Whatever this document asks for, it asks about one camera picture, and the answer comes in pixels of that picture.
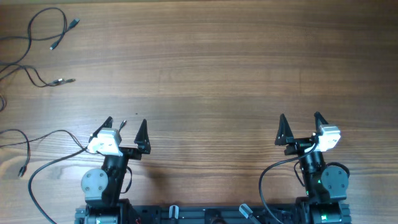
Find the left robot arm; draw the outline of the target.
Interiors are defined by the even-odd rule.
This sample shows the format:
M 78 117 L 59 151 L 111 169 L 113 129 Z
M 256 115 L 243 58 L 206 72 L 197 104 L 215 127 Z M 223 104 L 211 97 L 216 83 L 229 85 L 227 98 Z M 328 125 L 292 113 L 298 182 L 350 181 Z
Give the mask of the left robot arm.
M 150 154 L 151 146 L 147 131 L 147 120 L 143 119 L 136 134 L 136 147 L 122 147 L 121 128 L 113 128 L 113 118 L 107 120 L 90 135 L 88 150 L 104 156 L 99 169 L 87 171 L 81 180 L 86 206 L 76 210 L 75 223 L 122 224 L 141 223 L 141 216 L 128 199 L 121 199 L 125 174 L 131 171 L 130 160 L 141 160 L 142 155 Z

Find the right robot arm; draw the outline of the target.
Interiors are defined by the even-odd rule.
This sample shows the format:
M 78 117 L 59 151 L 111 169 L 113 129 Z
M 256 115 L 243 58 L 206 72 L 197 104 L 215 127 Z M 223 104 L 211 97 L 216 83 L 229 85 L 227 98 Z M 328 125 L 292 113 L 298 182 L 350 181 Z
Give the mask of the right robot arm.
M 295 201 L 292 223 L 351 223 L 347 198 L 349 169 L 338 162 L 326 163 L 323 153 L 333 149 L 341 139 L 341 131 L 319 113 L 314 114 L 316 131 L 307 138 L 295 138 L 284 114 L 280 116 L 275 144 L 285 146 L 286 156 L 299 156 L 305 197 Z

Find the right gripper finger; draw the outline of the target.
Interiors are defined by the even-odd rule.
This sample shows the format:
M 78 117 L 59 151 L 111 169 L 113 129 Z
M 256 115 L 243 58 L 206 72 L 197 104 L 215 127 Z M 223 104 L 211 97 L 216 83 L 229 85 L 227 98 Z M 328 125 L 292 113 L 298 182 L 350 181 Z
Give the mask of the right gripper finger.
M 294 135 L 289 126 L 287 118 L 285 117 L 285 114 L 281 114 L 279 120 L 279 128 L 277 131 L 277 135 L 275 137 L 275 145 L 284 146 L 292 144 L 293 141 L 294 141 Z
M 314 117 L 315 117 L 315 129 L 317 131 L 321 129 L 321 126 L 328 125 L 328 122 L 319 111 L 314 113 Z

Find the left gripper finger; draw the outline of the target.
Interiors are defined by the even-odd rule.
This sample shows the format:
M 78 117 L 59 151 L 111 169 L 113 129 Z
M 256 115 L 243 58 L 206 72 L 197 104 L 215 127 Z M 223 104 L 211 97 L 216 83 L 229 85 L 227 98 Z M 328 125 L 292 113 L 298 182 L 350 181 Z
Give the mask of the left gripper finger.
M 151 145 L 149 141 L 146 119 L 142 120 L 140 128 L 136 134 L 134 143 L 137 144 L 137 148 L 142 154 L 150 154 Z
M 113 118 L 109 116 L 106 121 L 92 134 L 90 134 L 89 142 L 92 141 L 93 138 L 96 138 L 98 136 L 98 133 L 103 129 L 103 128 L 112 128 L 113 125 Z

